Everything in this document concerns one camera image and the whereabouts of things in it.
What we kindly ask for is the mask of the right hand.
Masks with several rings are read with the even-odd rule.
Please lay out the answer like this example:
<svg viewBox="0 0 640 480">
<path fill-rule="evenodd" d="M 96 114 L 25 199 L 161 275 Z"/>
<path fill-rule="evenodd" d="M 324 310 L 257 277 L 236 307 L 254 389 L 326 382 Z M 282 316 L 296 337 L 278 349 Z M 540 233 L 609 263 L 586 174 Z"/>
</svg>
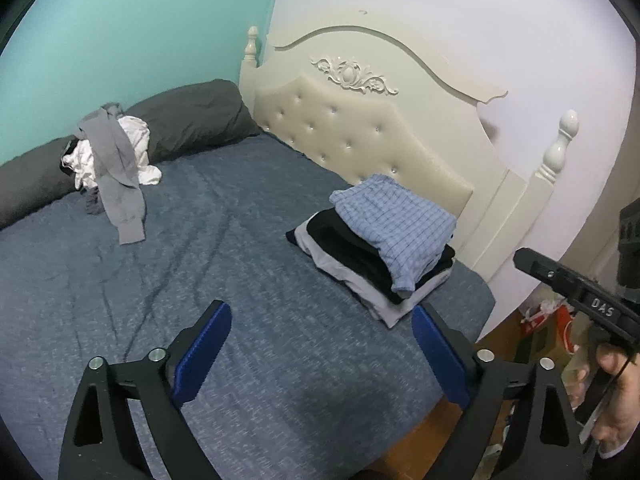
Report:
<svg viewBox="0 0 640 480">
<path fill-rule="evenodd" d="M 639 356 L 627 362 L 626 353 L 612 344 L 600 344 L 589 355 L 582 346 L 572 359 L 566 391 L 570 405 L 582 403 L 591 367 L 597 365 L 616 378 L 608 405 L 594 423 L 591 435 L 598 442 L 597 462 L 601 468 L 639 468 Z"/>
</svg>

